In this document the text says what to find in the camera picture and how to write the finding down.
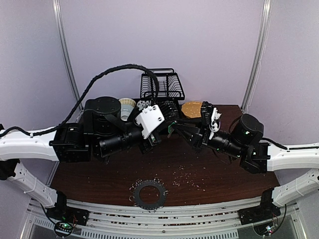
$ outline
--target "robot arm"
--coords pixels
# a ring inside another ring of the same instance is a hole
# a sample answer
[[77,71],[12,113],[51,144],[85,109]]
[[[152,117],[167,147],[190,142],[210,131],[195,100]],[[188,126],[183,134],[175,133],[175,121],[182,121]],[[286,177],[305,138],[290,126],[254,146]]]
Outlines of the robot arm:
[[[51,218],[67,222],[72,222],[74,216],[88,218],[88,211],[66,206],[66,196],[40,182],[19,159],[90,161],[92,152],[99,160],[105,161],[111,154],[134,145],[149,146],[142,147],[145,153],[158,143],[156,128],[165,121],[158,105],[136,112],[128,122],[116,117],[120,108],[118,100],[101,97],[87,101],[83,123],[67,123],[57,131],[37,136],[33,133],[39,131],[30,131],[30,136],[20,131],[6,134],[0,138],[0,180],[18,185],[25,194],[47,208]],[[78,221],[78,224],[86,225],[86,220]]]

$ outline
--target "white bracket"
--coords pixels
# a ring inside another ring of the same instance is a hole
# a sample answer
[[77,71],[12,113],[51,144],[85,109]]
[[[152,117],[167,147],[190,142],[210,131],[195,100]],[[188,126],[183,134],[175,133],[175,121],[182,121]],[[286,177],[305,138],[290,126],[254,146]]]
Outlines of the white bracket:
[[143,127],[142,135],[147,139],[150,134],[165,120],[158,105],[148,106],[136,117],[137,124]]
[[219,120],[221,114],[218,113],[217,108],[213,109],[213,114],[211,115],[211,125],[209,126],[210,128],[210,135],[209,139],[212,139],[214,136],[214,133],[219,131],[220,126],[216,123],[216,120]]

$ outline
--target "black ring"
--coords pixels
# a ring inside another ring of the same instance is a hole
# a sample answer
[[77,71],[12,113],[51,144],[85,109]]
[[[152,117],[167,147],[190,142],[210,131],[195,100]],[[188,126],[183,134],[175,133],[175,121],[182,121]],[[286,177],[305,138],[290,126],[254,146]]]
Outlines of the black ring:
[[[140,198],[141,190],[147,186],[153,186],[153,187],[156,187],[158,189],[159,199],[156,203],[145,203]],[[135,200],[136,205],[139,206],[140,208],[143,208],[143,209],[149,210],[149,211],[156,210],[157,208],[162,207],[166,201],[166,189],[161,183],[159,183],[157,181],[145,180],[142,183],[140,183],[138,186],[136,186],[136,188],[133,192],[133,196],[134,196],[134,200]]]

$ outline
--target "black motor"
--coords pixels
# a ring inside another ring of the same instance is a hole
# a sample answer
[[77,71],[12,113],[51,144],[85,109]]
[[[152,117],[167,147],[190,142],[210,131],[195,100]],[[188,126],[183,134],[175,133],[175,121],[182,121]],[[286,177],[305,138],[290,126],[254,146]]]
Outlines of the black motor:
[[142,128],[120,119],[121,103],[113,97],[87,100],[83,113],[84,135],[94,157],[107,162],[111,154],[129,149],[143,140]]

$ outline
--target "metal pole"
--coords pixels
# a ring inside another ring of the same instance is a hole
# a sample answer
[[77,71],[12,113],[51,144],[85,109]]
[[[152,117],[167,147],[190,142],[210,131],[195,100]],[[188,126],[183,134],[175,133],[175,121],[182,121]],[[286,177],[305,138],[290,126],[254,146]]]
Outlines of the metal pole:
[[254,94],[255,85],[258,78],[259,65],[260,65],[261,57],[265,47],[267,32],[269,28],[271,6],[272,6],[272,0],[264,0],[264,9],[263,9],[262,20],[260,23],[259,37],[258,37],[253,67],[251,69],[249,82],[245,92],[243,104],[241,106],[241,109],[244,113],[248,112],[248,107],[250,105],[251,99]]
[[[63,21],[62,21],[62,14],[61,14],[61,8],[60,8],[60,0],[53,0],[53,9],[54,9],[54,16],[55,16],[56,24],[57,24],[58,31],[59,31],[59,37],[60,37],[66,72],[68,74],[68,78],[70,81],[70,85],[71,85],[71,89],[72,89],[74,98],[78,101],[80,99],[80,94],[79,94],[79,90],[76,86],[76,82],[75,82],[75,78],[74,78],[74,74],[73,74],[73,70],[72,70],[72,66],[71,66],[70,56],[69,56],[69,52],[68,52],[68,48],[67,48],[67,44],[66,44],[65,32],[64,32]],[[82,103],[79,105],[79,110],[83,111]]]

